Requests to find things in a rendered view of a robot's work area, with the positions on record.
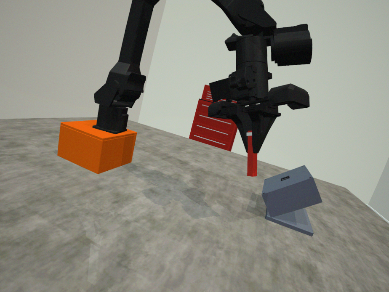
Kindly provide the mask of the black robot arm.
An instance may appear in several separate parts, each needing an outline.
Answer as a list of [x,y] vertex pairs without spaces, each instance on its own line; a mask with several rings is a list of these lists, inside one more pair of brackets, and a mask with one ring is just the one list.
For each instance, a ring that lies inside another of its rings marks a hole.
[[[267,47],[271,61],[277,66],[310,64],[312,38],[308,24],[277,28],[276,21],[264,10],[262,0],[211,0],[220,7],[241,36],[233,33],[225,40],[229,51],[236,51],[236,67],[245,62],[267,63]],[[159,0],[132,0],[119,61],[109,71],[106,83],[94,93],[99,104],[93,128],[112,134],[127,131],[128,107],[144,93],[146,76],[140,72],[140,61],[153,8]],[[258,87],[251,67],[236,70],[228,78],[209,83],[213,102],[248,94],[258,97]]]

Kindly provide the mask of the red square peg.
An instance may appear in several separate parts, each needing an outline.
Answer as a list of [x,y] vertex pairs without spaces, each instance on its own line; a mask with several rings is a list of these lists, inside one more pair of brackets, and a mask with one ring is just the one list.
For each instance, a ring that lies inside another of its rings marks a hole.
[[247,132],[248,136],[248,159],[247,159],[247,176],[257,176],[257,154],[253,153],[252,131]]

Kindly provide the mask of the dark blue-grey panel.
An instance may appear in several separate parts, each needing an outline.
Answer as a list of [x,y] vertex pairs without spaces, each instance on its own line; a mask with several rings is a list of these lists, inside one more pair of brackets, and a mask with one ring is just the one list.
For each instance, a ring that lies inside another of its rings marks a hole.
[[314,178],[305,165],[264,180],[265,219],[313,236],[306,207],[322,203]]

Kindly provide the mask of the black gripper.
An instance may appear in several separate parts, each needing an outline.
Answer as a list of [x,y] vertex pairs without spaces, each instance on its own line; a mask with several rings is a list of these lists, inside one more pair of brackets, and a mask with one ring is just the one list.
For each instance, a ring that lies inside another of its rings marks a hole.
[[247,153],[247,132],[252,131],[253,153],[258,154],[275,119],[281,116],[281,113],[278,113],[278,106],[287,104],[293,110],[308,108],[309,95],[305,89],[293,84],[271,88],[269,91],[268,80],[272,79],[272,73],[268,72],[267,64],[249,61],[239,64],[236,70],[246,67],[251,67],[255,75],[258,97],[248,97],[246,94],[232,99],[237,103],[228,101],[212,103],[208,107],[208,116],[231,119],[237,125]]

